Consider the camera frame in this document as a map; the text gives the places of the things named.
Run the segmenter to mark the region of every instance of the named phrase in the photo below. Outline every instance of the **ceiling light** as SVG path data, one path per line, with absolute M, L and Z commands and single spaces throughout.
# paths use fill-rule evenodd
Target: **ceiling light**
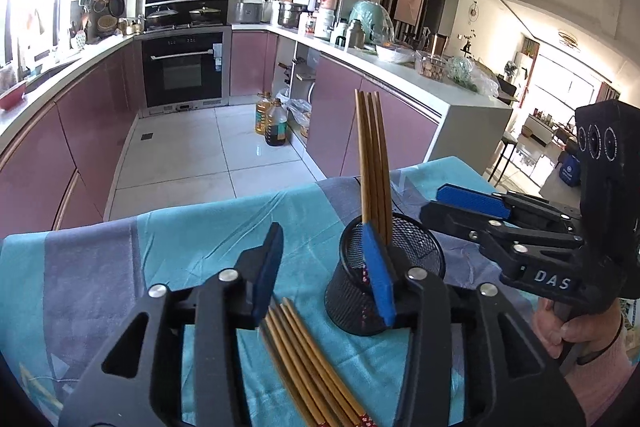
M 578 39 L 576 39 L 573 35 L 563 31 L 559 31 L 558 35 L 560 36 L 560 43 L 563 46 L 566 46 L 567 48 L 576 50 L 578 52 L 580 51 L 580 48 L 578 48 Z

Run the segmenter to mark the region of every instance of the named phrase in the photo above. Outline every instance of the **cooking oil bottle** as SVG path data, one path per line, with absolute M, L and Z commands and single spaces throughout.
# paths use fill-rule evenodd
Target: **cooking oil bottle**
M 267 118 L 267 111 L 271 107 L 271 93 L 259 92 L 260 101 L 255 104 L 255 132 L 264 134 L 264 124 Z
M 267 145 L 274 147 L 287 142 L 287 110 L 282 107 L 279 98 L 273 101 L 271 108 L 267 111 L 264 140 Z

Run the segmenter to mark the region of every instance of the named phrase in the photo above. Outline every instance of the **wooden chopstick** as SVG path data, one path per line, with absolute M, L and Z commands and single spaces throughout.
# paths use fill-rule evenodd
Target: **wooden chopstick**
M 338 422 L 335 420 L 334 415 L 329 411 L 327 403 L 322 398 L 321 393 L 318 390 L 318 383 L 314 383 L 312 375 L 310 375 L 304 367 L 304 363 L 302 362 L 302 359 L 300 359 L 300 355 L 291 344 L 287 333 L 284 331 L 283 325 L 280 323 L 280 318 L 276 315 L 276 312 L 273 308 L 269 308 L 269 310 L 267 311 L 267 317 L 271 319 L 271 324 L 274 326 L 274 330 L 271 330 L 270 325 L 270 333 L 272 337 L 279 337 L 280 342 L 284 344 L 283 347 L 287 355 L 289 355 L 289 358 L 292 360 L 293 366 L 298 372 L 298 376 L 302 381 L 302 385 L 304 385 L 304 387 L 310 394 L 316 408 L 320 411 L 322 418 L 322 422 L 320 423 L 327 423 L 330 427 L 340 427 L 338 425 Z
M 371 221 L 369 155 L 367 154 L 366 106 L 364 93 L 356 89 L 356 118 L 358 120 L 358 149 L 360 151 L 360 201 L 362 223 Z
M 383 239 L 386 245 L 385 230 L 386 230 L 386 212 L 385 212 L 385 189 L 383 186 L 383 173 L 382 173 L 382 158 L 380 157 L 380 142 L 378 140 L 378 122 L 376 119 L 376 113 L 374 110 L 373 97 L 370 92 L 367 93 L 367 121 L 369 123 L 369 137 L 370 137 L 370 162 L 373 167 L 374 185 L 375 185 L 375 199 L 374 204 L 376 206 L 376 214 L 378 216 L 378 227 L 376 232 L 381 239 Z
M 306 427 L 317 427 L 318 424 L 316 423 L 316 421 L 314 420 L 314 417 L 309 412 L 309 409 L 306 407 L 305 402 L 303 401 L 302 397 L 300 396 L 300 393 L 296 389 L 295 384 L 293 383 L 293 381 L 291 380 L 291 377 L 287 373 L 287 368 L 284 367 L 284 363 L 282 362 L 282 359 L 275 352 L 275 348 L 273 347 L 273 339 L 270 338 L 270 335 L 267 332 L 267 328 L 266 327 L 260 328 L 260 334 L 262 336 L 264 347 L 266 347 L 267 353 L 269 353 L 269 356 L 271 357 L 271 362 L 273 362 L 273 367 L 276 368 L 276 371 L 278 372 L 280 380 L 282 380 L 282 384 L 284 385 L 285 389 L 289 393 L 289 396 L 291 397 L 293 405 L 296 406 L 298 413 L 300 414 L 300 416 L 302 416 L 302 419 L 304 420 Z
M 269 331 L 271 338 L 273 339 L 273 344 L 276 348 L 276 351 L 280 356 L 280 359 L 282 360 L 282 363 L 284 364 L 285 368 L 287 369 L 287 372 L 289 373 L 291 380 L 296 386 L 296 390 L 300 393 L 300 397 L 305 403 L 306 408 L 308 409 L 309 413 L 311 414 L 314 421 L 316 422 L 316 425 L 323 425 L 324 416 L 318 409 L 318 406 L 316 405 L 314 399 L 311 397 L 308 391 L 308 388 L 303 383 L 302 377 L 298 373 L 298 369 L 295 366 L 292 357 L 289 355 L 289 352 L 284 347 L 284 343 L 282 342 L 282 339 L 280 338 L 278 332 L 276 331 L 276 327 L 274 325 L 273 318 L 271 317 L 270 312 L 267 312 L 267 315 L 264 318 L 264 322 L 267 325 L 267 330 Z
M 308 342 L 300 331 L 300 328 L 296 324 L 291 311 L 284 304 L 280 305 L 280 309 L 287 321 L 287 324 L 289 325 L 289 328 L 296 336 L 298 345 L 305 351 L 307 359 L 315 368 L 315 371 L 318 373 L 319 378 L 322 379 L 322 382 L 327 387 L 327 390 L 331 393 L 332 398 L 334 399 L 335 404 L 338 407 L 338 410 L 334 409 L 334 412 L 338 419 L 342 422 L 343 425 L 360 425 L 360 419 L 358 418 L 358 415 L 353 410 L 353 407 L 350 406 L 349 402 L 347 402 L 340 390 L 335 386 L 334 381 L 322 366 L 322 364 L 318 360 L 318 357 L 316 357 L 313 349 L 311 348 L 311 346 L 309 346 Z
M 378 145 L 380 149 L 380 171 L 382 174 L 382 187 L 383 187 L 383 205 L 385 214 L 385 230 L 382 232 L 383 242 L 385 245 L 390 245 L 394 235 L 394 221 L 393 221 L 393 209 L 391 202 L 391 179 L 389 177 L 389 158 L 386 153 L 386 137 L 385 137 L 385 123 L 382 118 L 382 105 L 380 103 L 380 93 L 375 91 L 373 93 L 374 110 L 376 114 L 376 125 L 378 131 Z
M 302 360 L 302 363 L 305 366 L 305 369 L 311 376 L 313 382 L 315 382 L 316 386 L 318 387 L 318 390 L 322 394 L 322 397 L 324 397 L 325 402 L 331 408 L 339 424 L 341 426 L 349 426 L 349 425 L 357 426 L 360 423 L 360 420 L 356 415 L 353 415 L 353 417 L 356 419 L 356 422 L 352 423 L 351 418 L 346 415 L 346 411 L 343 410 L 343 407 L 338 402 L 337 397 L 332 392 L 332 390 L 329 389 L 330 385 L 331 386 L 334 385 L 333 382 L 331 382 L 330 378 L 321 374 L 321 367 L 319 367 L 317 363 L 314 363 L 312 354 L 310 355 L 305 349 L 304 339 L 299 337 L 298 334 L 294 331 L 294 327 L 289 322 L 289 319 L 284 313 L 284 309 L 280 306 L 276 306 L 274 308 L 274 313 L 276 315 L 276 318 L 280 321 L 280 323 L 284 327 L 285 333 L 289 337 L 289 342 L 295 349 L 297 355 L 300 357 L 300 360 Z
M 331 364 L 328 362 L 328 360 L 324 357 L 324 355 L 320 351 L 320 348 L 318 347 L 318 344 L 316 344 L 316 341 L 313 340 L 313 337 L 311 336 L 311 334 L 309 334 L 308 330 L 304 325 L 304 322 L 302 321 L 302 319 L 298 315 L 298 312 L 293 306 L 293 303 L 287 298 L 284 298 L 282 300 L 282 303 L 283 303 L 283 306 L 287 310 L 289 310 L 290 315 L 293 318 L 296 325 L 298 326 L 298 329 L 302 333 L 302 336 L 305 337 L 306 343 L 309 345 L 309 347 L 311 347 L 311 350 L 313 350 L 316 356 L 316 359 L 320 362 L 325 372 L 329 375 L 329 377 L 331 378 L 335 386 L 338 388 L 338 390 L 340 390 L 340 392 L 345 397 L 347 402 L 349 402 L 349 405 L 355 411 L 356 415 L 358 415 L 360 418 L 363 418 L 364 416 L 366 416 L 367 413 L 364 410 L 364 408 L 358 403 L 358 401 L 355 399 L 353 394 L 351 394 L 351 391 L 349 391 L 349 388 L 344 384 L 342 379 L 335 372 L 335 369 L 331 366 Z

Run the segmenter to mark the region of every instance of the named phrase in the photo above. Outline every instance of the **white bowl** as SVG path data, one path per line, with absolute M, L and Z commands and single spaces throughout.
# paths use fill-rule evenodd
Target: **white bowl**
M 413 62 L 414 60 L 414 51 L 400 46 L 385 48 L 384 46 L 376 45 L 376 51 L 380 60 L 391 62 L 392 64 L 402 64 L 404 62 Z

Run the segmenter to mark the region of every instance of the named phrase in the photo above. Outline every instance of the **human hand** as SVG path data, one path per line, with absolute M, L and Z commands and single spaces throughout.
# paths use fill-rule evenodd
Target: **human hand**
M 563 323 L 554 313 L 554 302 L 538 299 L 531 327 L 554 359 L 562 353 L 562 343 L 587 343 L 584 353 L 594 353 L 609 346 L 620 327 L 620 303 L 616 299 L 600 315 L 581 315 Z

